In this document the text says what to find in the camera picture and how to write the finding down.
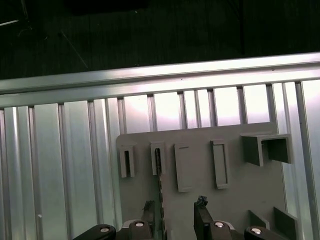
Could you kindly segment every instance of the screw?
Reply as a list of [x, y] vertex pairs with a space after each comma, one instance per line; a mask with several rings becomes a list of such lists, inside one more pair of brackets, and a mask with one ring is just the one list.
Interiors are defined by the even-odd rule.
[[100, 232], [102, 232], [102, 233], [107, 233], [107, 232], [109, 232], [109, 228], [102, 228], [102, 229], [100, 230]]
[[222, 222], [218, 222], [218, 221], [214, 225], [218, 228], [223, 228], [225, 226]]
[[261, 234], [262, 231], [259, 228], [252, 228], [251, 232], [255, 233], [255, 234]]

